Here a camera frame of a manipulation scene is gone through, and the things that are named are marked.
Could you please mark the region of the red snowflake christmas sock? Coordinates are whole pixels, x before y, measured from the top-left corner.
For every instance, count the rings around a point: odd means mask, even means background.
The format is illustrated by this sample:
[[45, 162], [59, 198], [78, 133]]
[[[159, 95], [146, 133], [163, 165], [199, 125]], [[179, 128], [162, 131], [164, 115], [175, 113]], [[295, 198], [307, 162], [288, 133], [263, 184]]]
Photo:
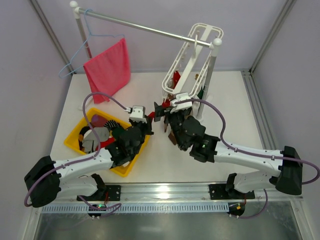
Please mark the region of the red snowflake christmas sock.
[[[180, 80], [180, 77], [181, 77], [180, 73], [176, 70], [176, 71], [173, 73], [173, 77], [172, 77], [171, 80], [169, 81], [169, 87], [170, 87], [171, 89], [174, 89], [174, 88], [176, 87], [177, 83], [178, 83], [179, 80]], [[163, 108], [169, 107], [169, 106], [170, 106], [170, 101], [173, 99], [173, 97], [174, 97], [174, 96], [173, 96], [172, 94], [168, 94], [167, 97], [166, 97], [166, 99], [163, 100], [161, 106], [162, 106]], [[151, 113], [148, 115], [148, 117], [154, 118], [154, 117], [155, 117], [155, 112], [154, 112], [154, 111], [151, 112]]]

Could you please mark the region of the brown sock with dark toe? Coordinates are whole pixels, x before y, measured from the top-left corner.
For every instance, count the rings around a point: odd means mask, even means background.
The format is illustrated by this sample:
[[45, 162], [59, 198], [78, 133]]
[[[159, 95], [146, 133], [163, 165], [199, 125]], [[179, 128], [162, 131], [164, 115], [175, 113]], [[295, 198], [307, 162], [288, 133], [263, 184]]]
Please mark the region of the brown sock with dark toe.
[[[169, 126], [169, 122], [168, 122], [168, 120], [167, 120], [167, 117], [164, 118], [163, 123], [164, 123], [164, 132], [166, 133], [167, 130], [168, 130], [168, 126]], [[176, 137], [175, 137], [175, 135], [174, 135], [174, 133], [173, 133], [172, 130], [171, 130], [170, 133], [168, 134], [168, 138], [169, 138], [169, 140], [171, 141], [171, 143], [172, 143], [174, 146], [177, 145], [177, 140], [176, 140]]]

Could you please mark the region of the dark green sock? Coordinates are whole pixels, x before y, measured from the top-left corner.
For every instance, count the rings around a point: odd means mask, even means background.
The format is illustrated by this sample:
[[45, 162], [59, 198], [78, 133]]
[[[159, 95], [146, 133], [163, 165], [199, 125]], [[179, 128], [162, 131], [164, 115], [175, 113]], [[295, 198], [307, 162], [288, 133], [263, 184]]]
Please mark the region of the dark green sock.
[[197, 93], [197, 98], [202, 100], [204, 98], [204, 93], [205, 93], [205, 86], [203, 85]]

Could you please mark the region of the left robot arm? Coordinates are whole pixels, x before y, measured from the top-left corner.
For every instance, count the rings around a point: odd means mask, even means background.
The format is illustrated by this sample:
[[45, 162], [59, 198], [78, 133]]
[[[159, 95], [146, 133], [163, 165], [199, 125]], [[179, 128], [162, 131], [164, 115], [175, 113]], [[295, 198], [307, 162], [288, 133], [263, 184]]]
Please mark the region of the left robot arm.
[[42, 157], [25, 176], [28, 189], [24, 199], [26, 207], [43, 207], [61, 197], [63, 187], [69, 187], [80, 176], [99, 170], [120, 167], [134, 160], [139, 154], [146, 136], [153, 135], [153, 119], [144, 116], [140, 120], [131, 120], [131, 126], [118, 131], [115, 141], [105, 147], [100, 145], [97, 151], [66, 160], [52, 160]]

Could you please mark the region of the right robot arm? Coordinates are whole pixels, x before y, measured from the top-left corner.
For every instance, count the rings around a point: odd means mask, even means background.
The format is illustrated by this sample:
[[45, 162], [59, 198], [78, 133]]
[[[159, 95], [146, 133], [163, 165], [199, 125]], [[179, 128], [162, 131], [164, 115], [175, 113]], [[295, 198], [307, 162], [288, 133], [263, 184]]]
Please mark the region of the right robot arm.
[[298, 196], [302, 194], [303, 164], [290, 157], [298, 156], [293, 147], [283, 150], [248, 148], [223, 141], [206, 134], [206, 127], [190, 115], [191, 109], [176, 110], [172, 106], [154, 104], [154, 120], [161, 117], [170, 125], [176, 144], [181, 151], [201, 163], [229, 163], [254, 169], [250, 173], [231, 173], [225, 184], [225, 192], [232, 199], [268, 188], [281, 193]]

